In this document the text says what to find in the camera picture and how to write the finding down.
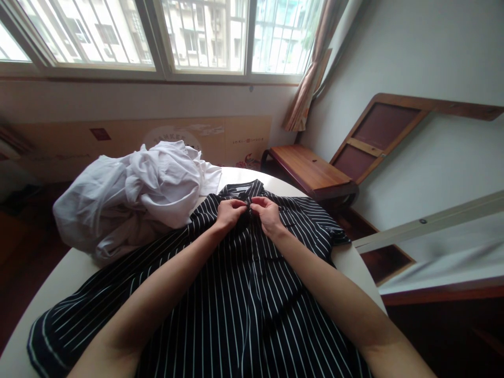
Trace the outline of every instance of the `hand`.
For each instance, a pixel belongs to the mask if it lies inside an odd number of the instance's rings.
[[[280,232],[287,230],[280,221],[278,205],[266,197],[253,197],[250,208],[261,218],[262,230],[272,239]]]
[[[247,204],[239,199],[227,199],[221,201],[217,209],[217,221],[215,226],[228,233],[240,218],[240,215],[247,210]]]

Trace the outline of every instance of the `shirt collar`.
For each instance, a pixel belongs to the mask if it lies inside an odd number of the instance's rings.
[[[263,192],[263,183],[254,180],[243,184],[228,184],[219,193],[222,197],[238,197],[243,200],[261,195]]]

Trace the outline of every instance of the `window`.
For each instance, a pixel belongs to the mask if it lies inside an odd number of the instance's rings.
[[[322,0],[257,0],[252,72],[302,74],[321,9]]]
[[[322,3],[0,1],[0,75],[298,83]]]
[[[241,54],[241,48],[238,55],[231,49],[232,44],[241,46],[245,41],[247,15],[243,11],[237,14],[236,7],[245,9],[247,0],[161,2],[166,28],[175,31],[170,36],[170,45],[176,70],[222,73],[244,71],[245,54]],[[199,42],[198,55],[192,54],[193,51],[196,52],[196,36],[189,37],[187,30],[198,30],[199,37],[204,40]]]
[[[242,40],[239,38],[235,38],[235,58],[239,58],[242,50]]]
[[[205,40],[204,39],[200,39],[199,40],[199,50],[200,50],[200,54],[202,55],[206,55],[206,43],[205,43]]]
[[[197,51],[196,35],[192,30],[183,30],[182,33],[184,34],[185,48],[188,52],[195,53]]]
[[[18,3],[55,66],[154,68],[134,1],[18,0]]]
[[[196,5],[196,18],[198,20],[198,26],[199,27],[204,27],[205,22],[203,21],[204,15],[203,15],[203,7]]]
[[[31,61],[2,23],[0,23],[0,60],[20,62]]]
[[[98,30],[98,34],[100,35],[101,41],[107,45],[118,45],[119,41],[117,41],[116,34],[114,33],[114,29],[112,25],[100,25],[95,24],[96,29]]]
[[[41,24],[40,19],[38,17],[34,17],[34,19],[36,20],[35,26],[38,26],[40,29],[45,30],[45,27]],[[84,30],[84,27],[82,26],[82,22],[79,19],[69,18],[67,19],[67,22],[71,32],[75,34],[79,41],[81,41],[82,43],[91,43],[86,31]]]

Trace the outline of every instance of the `forearm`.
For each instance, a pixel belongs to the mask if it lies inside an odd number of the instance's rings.
[[[402,332],[348,277],[283,227],[271,239],[331,320],[363,354],[374,376],[434,376]]]
[[[272,241],[331,319],[359,348],[394,341],[400,332],[373,300],[286,229]]]
[[[143,349],[226,235],[214,225],[156,270],[97,335],[114,349]]]

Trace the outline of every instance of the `chair backrest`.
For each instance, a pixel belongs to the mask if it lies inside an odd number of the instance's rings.
[[[362,183],[432,111],[493,121],[504,112],[504,107],[378,93],[330,163],[357,185]]]

